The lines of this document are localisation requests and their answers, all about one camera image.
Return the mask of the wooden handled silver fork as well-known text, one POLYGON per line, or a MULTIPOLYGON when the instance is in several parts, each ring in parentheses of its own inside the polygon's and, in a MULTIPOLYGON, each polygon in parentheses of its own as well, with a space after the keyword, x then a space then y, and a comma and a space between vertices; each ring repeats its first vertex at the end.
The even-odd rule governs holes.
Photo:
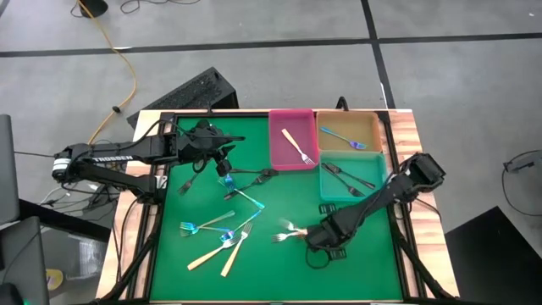
POLYGON ((240 241, 240 237, 239 236, 236 236, 232 239, 229 239, 227 241, 224 241, 222 243, 222 245, 218 248, 216 248, 215 250, 212 250, 211 252, 197 258, 196 260, 192 261, 191 263, 189 263, 187 265, 187 269, 188 270, 193 270, 195 269, 196 267, 200 266, 201 264, 205 263, 206 261, 208 261, 208 259, 212 258, 214 255, 216 255, 217 253, 219 253, 220 251, 224 250, 224 249, 227 249, 227 248, 230 248, 232 246, 234 246, 237 242, 240 241))
POLYGON ((287 219, 281 219, 279 222, 280 222, 281 225, 283 225, 289 231, 297 232, 297 233, 299 233, 301 235, 306 235, 307 234, 306 229, 302 229, 302 228, 297 227, 296 225, 294 225, 292 222, 290 222, 287 219))
POLYGON ((315 165, 315 163, 310 159, 310 157, 308 155, 306 155, 300 148, 300 146, 297 144, 296 140, 294 139, 294 137, 290 134, 290 132, 287 130, 287 129, 282 129, 281 130, 281 133, 283 134, 283 136, 286 138, 286 140, 298 151, 298 153, 300 154, 301 156, 301 160, 305 163, 305 164, 312 164, 312 165, 315 165))
POLYGON ((305 234, 301 231, 292 231, 290 233, 279 233, 272 236, 272 242, 282 242, 290 237, 303 237, 305 234))
POLYGON ((229 259, 227 260, 227 262, 225 263, 220 275, 223 276, 223 277, 226 277, 235 261, 235 258, 237 256, 237 253, 239 252, 240 248, 241 248, 241 244, 242 242, 249 236, 250 232, 252 230, 252 222, 249 222, 247 223, 242 232, 241 232, 241 238, 240 240, 236 243, 235 245, 235 248, 233 250, 233 252, 230 254, 230 257, 229 259))

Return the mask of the black computer case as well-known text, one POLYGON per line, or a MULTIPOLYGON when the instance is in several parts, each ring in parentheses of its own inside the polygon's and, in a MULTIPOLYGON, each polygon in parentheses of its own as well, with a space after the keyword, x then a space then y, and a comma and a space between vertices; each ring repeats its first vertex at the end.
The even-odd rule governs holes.
POLYGON ((174 88, 143 110, 238 109, 236 89, 211 67, 174 88))

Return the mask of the black round stand base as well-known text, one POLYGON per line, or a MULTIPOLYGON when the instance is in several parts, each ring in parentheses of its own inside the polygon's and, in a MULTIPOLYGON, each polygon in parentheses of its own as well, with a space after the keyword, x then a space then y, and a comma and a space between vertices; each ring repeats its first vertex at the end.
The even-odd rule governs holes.
POLYGON ((108 11, 105 0, 77 0, 77 5, 85 18, 99 17, 108 11))

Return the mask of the grey flat panel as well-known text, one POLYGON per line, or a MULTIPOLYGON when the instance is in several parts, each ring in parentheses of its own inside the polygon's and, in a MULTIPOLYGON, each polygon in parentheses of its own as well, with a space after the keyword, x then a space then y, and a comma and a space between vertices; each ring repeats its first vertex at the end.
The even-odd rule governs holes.
POLYGON ((37 217, 0 230, 0 305, 49 305, 37 217))
POLYGON ((0 225, 19 217, 19 193, 11 117, 0 114, 0 225))

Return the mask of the pink plastic bin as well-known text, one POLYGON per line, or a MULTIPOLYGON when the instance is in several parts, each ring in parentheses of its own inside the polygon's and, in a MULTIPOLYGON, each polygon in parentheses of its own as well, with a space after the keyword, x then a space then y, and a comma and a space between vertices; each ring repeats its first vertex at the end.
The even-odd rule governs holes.
POLYGON ((314 112, 309 109, 273 109, 268 114, 270 163, 278 171, 314 169, 318 164, 318 141, 314 112), (281 133, 287 129, 301 150, 315 163, 305 164, 298 151, 281 133))

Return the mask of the large black box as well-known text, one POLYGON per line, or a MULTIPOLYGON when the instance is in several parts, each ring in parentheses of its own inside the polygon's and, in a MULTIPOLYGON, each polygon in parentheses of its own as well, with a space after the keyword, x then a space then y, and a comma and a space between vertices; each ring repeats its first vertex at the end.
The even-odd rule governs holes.
POLYGON ((460 298, 542 305, 542 258, 500 208, 445 233, 460 298))

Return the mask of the teal plastic bin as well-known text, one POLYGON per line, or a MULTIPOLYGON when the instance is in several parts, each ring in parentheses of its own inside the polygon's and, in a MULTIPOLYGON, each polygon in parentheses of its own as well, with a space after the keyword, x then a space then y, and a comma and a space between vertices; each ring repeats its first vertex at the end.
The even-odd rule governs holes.
POLYGON ((320 196, 326 202, 358 202, 373 195, 387 174, 381 152, 322 151, 320 196))

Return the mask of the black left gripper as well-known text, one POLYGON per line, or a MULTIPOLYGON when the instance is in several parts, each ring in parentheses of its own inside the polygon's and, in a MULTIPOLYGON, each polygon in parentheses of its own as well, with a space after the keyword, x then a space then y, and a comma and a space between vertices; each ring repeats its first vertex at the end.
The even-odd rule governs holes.
POLYGON ((209 155, 213 153, 213 159, 217 164, 216 170, 220 177, 226 176, 232 170, 232 165, 227 157, 235 145, 217 149, 219 143, 246 139, 244 136, 223 135, 219 128, 206 119, 200 119, 191 129, 181 131, 182 133, 179 134, 176 141, 178 163, 192 164, 193 169, 204 169, 209 155))

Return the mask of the small grey device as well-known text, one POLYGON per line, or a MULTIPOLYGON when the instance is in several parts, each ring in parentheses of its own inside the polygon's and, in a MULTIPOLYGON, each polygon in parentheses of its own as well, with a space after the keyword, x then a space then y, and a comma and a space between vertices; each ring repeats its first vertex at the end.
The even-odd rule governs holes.
POLYGON ((515 173, 521 169, 532 167, 534 165, 534 162, 527 159, 518 159, 505 162, 503 163, 503 165, 506 172, 515 173))

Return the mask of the green table mat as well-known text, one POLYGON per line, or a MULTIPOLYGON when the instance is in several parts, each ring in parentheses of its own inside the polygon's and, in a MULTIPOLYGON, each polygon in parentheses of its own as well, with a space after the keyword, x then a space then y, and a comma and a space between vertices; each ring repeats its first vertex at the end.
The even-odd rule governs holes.
MULTIPOLYGON (((268 121, 264 117, 214 118, 212 124, 233 136, 244 136, 229 154, 235 169, 269 166, 268 121)), ((158 301, 359 301, 398 300, 401 286, 392 246, 389 218, 378 211, 368 218, 346 247, 346 258, 329 261, 324 252, 308 252, 305 242, 291 237, 279 243, 281 219, 306 227, 321 219, 319 173, 316 169, 283 172, 246 189, 266 208, 252 220, 226 277, 220 275, 235 245, 193 270, 187 265, 220 247, 224 233, 201 230, 180 235, 180 223, 201 225, 231 210, 235 216, 207 227, 235 229, 260 210, 244 197, 224 200, 213 164, 197 176, 181 196, 179 188, 194 172, 190 165, 173 167, 164 205, 158 254, 150 298, 158 301)))

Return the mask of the yellow round sticker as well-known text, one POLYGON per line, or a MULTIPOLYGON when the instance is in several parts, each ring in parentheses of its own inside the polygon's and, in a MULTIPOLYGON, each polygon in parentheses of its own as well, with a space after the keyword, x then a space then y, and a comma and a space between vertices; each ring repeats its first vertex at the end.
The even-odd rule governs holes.
POLYGON ((64 282, 64 273, 60 269, 46 269, 47 289, 57 290, 64 282))

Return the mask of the black metal fork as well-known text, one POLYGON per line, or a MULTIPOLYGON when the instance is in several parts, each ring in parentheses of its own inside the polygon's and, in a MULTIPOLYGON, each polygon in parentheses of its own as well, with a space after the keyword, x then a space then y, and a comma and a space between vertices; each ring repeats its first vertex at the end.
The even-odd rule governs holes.
POLYGON ((322 164, 321 185, 322 193, 324 197, 328 199, 339 197, 364 197, 364 194, 353 186, 351 182, 346 181, 346 175, 337 175, 333 173, 326 163, 322 164))
POLYGON ((362 178, 359 178, 359 177, 356 177, 355 175, 352 175, 346 171, 344 171, 343 169, 341 169, 340 167, 338 167, 337 165, 335 164, 332 164, 332 163, 326 163, 326 165, 328 166, 328 168, 335 174, 339 175, 339 174, 344 174, 350 178, 352 178, 353 180, 356 180, 358 181, 359 183, 363 184, 364 186, 366 186, 367 188, 369 189, 374 189, 376 187, 375 184, 371 183, 371 182, 368 182, 367 180, 364 180, 362 178))
POLYGON ((258 174, 265 176, 277 176, 279 171, 276 169, 260 169, 260 170, 251 170, 251 169, 231 169, 230 174, 258 174))
POLYGON ((236 196, 237 194, 241 194, 244 190, 251 188, 253 186, 258 186, 266 183, 271 179, 270 175, 259 175, 253 182, 251 182, 248 185, 245 185, 241 188, 235 188, 233 191, 229 192, 224 196, 224 200, 230 200, 232 197, 236 196))
POLYGON ((194 180, 197 178, 199 174, 195 173, 189 180, 187 180, 178 190, 178 193, 181 196, 184 196, 192 187, 194 180))

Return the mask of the black table frame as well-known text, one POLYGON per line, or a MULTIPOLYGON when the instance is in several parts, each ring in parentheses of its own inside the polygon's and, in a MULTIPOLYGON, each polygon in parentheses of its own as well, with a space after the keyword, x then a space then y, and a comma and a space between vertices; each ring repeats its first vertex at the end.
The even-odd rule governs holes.
MULTIPOLYGON (((142 110, 139 114, 139 119, 133 135, 133 140, 139 139, 152 124, 162 117, 170 119, 169 114, 173 114, 173 121, 180 123, 180 126, 185 129, 192 128, 196 121, 199 119, 208 119, 212 123, 214 118, 237 118, 237 117, 264 117, 268 121, 268 112, 272 109, 216 109, 213 113, 209 113, 203 109, 188 109, 188 110, 142 110)), ((316 114, 319 111, 332 111, 341 112, 345 110, 340 109, 312 109, 316 114)), ((417 152, 421 152, 421 148, 418 132, 414 122, 412 110, 377 110, 377 109, 356 109, 350 110, 354 112, 375 112, 379 118, 380 139, 382 143, 383 151, 386 161, 386 168, 389 173, 390 170, 397 171, 400 161, 405 161, 408 157, 411 157, 417 152)), ((169 177, 170 170, 166 170, 164 173, 169 177)), ((146 239, 143 235, 148 235, 148 232, 142 231, 140 233, 142 219, 148 220, 150 224, 156 223, 157 234, 152 238, 155 246, 152 247, 152 253, 148 254, 149 258, 145 258, 141 263, 140 271, 138 271, 137 279, 132 279, 137 283, 137 288, 134 292, 134 297, 145 297, 153 305, 164 304, 218 304, 235 302, 242 304, 249 304, 251 302, 264 302, 267 305, 274 305, 283 303, 367 303, 370 302, 399 302, 411 294, 420 295, 425 291, 427 287, 422 284, 420 275, 413 270, 412 264, 408 261, 403 252, 400 253, 400 249, 397 244, 397 238, 392 237, 392 229, 390 228, 392 246, 395 254, 395 263, 398 271, 400 286, 401 286, 401 298, 398 300, 359 300, 359 301, 158 301, 154 302, 150 298, 152 289, 152 279, 154 275, 155 263, 158 254, 158 243, 160 239, 164 205, 161 206, 144 206, 142 204, 135 204, 130 209, 130 205, 134 202, 136 196, 132 195, 130 191, 123 192, 119 197, 117 205, 117 211, 115 214, 115 228, 119 229, 118 237, 125 233, 125 239, 123 246, 119 249, 122 254, 122 269, 127 270, 128 265, 135 257, 135 252, 138 247, 139 241, 146 239)), ((385 211, 389 218, 389 226, 392 227, 392 223, 395 222, 395 212, 392 212, 392 207, 387 209, 380 209, 379 211, 385 211)), ((443 230, 438 217, 434 213, 427 212, 426 215, 420 216, 421 220, 410 220, 410 216, 416 215, 416 206, 414 205, 412 213, 405 214, 403 220, 408 223, 406 233, 408 241, 411 241, 411 247, 417 247, 417 254, 419 254, 423 263, 428 267, 432 276, 444 287, 445 290, 451 292, 453 295, 458 295, 456 287, 456 281, 451 267, 451 261, 448 254, 448 250, 445 244, 443 230)))

